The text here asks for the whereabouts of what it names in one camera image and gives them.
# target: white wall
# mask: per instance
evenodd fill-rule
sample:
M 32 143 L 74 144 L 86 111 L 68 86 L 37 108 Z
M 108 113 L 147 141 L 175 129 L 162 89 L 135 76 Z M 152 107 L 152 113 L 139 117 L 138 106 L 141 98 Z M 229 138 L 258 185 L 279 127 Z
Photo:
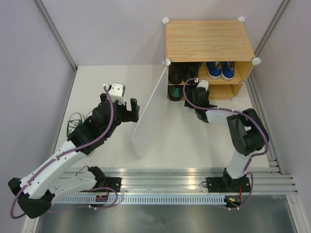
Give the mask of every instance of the white wall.
M 50 156 L 74 73 L 31 0 L 0 2 L 0 32 L 0 231 L 18 233 L 7 182 Z
M 245 16 L 255 49 L 281 0 L 43 0 L 78 65 L 161 64 L 162 19 Z
M 254 69 L 254 77 L 286 173 L 294 176 L 311 221 L 311 1 L 293 0 Z

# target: shoe rack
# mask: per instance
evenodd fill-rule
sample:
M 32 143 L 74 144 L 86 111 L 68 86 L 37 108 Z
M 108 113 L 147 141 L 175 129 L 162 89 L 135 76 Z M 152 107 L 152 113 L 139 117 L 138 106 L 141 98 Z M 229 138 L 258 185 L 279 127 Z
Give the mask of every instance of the shoe rack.
M 163 20 L 166 24 L 166 64 L 202 62 L 198 78 L 208 81 L 209 99 L 230 100 L 236 97 L 253 66 L 260 63 L 260 59 L 254 56 L 243 26 L 244 20 L 243 17 L 221 21 Z M 215 61 L 235 62 L 234 78 L 230 81 L 221 77 L 210 78 L 205 62 Z

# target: sneaker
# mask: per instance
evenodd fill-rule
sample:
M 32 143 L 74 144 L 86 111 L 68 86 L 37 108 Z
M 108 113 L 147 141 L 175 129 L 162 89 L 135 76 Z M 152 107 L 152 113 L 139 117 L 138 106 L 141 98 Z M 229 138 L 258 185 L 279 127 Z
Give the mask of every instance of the sneaker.
M 185 64 L 182 62 L 174 62 L 169 66 L 169 82 L 171 84 L 181 84 L 183 81 L 183 72 Z
M 220 62 L 206 62 L 205 66 L 206 66 L 208 75 L 212 79 L 218 79 L 221 76 L 222 68 L 220 66 Z
M 234 77 L 234 62 L 222 62 L 223 71 L 222 78 L 224 80 L 230 81 Z
M 78 125 L 81 125 L 84 121 L 83 116 L 80 113 L 74 113 L 68 120 L 67 124 L 67 137 L 71 134 Z
M 187 62 L 185 64 L 185 74 L 183 77 L 184 82 L 186 82 L 188 79 L 194 79 L 199 76 L 199 69 L 201 64 L 201 62 Z
M 183 93 L 183 86 L 169 85 L 169 98 L 172 101 L 180 101 Z

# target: black shoe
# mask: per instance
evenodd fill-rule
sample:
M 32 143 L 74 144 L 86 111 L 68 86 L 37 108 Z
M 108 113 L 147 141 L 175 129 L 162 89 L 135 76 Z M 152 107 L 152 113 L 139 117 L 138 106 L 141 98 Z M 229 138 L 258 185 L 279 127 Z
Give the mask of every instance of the black shoe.
M 185 74 L 184 74 L 184 82 L 188 79 L 194 79 L 199 76 L 199 69 L 201 67 L 202 62 L 187 62 L 185 64 Z
M 173 62 L 169 66 L 169 82 L 171 84 L 181 84 L 185 64 L 183 62 Z
M 183 93 L 183 86 L 169 85 L 169 98 L 172 101 L 180 101 Z

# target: white table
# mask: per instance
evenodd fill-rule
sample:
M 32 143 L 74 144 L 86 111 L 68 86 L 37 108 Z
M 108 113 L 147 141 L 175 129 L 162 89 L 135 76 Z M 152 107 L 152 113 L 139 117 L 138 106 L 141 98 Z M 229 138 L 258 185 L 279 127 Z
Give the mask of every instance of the white table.
M 56 148 L 66 140 L 67 121 L 71 114 L 79 112 L 86 117 L 98 105 L 100 94 L 104 92 L 103 83 L 124 84 L 125 100 L 130 106 L 130 98 L 136 98 L 141 115 L 163 69 L 163 65 L 80 66 Z M 211 103 L 236 110 L 252 107 L 245 85 L 238 97 L 237 102 L 215 100 Z M 74 167 L 215 168 L 226 167 L 233 155 L 228 128 L 203 123 L 197 119 L 193 109 L 184 107 L 183 101 L 166 104 L 152 143 L 140 160 L 132 142 L 135 126 L 133 122 L 122 123 L 104 145 Z M 253 159 L 249 170 L 268 167 L 267 157 L 259 156 Z

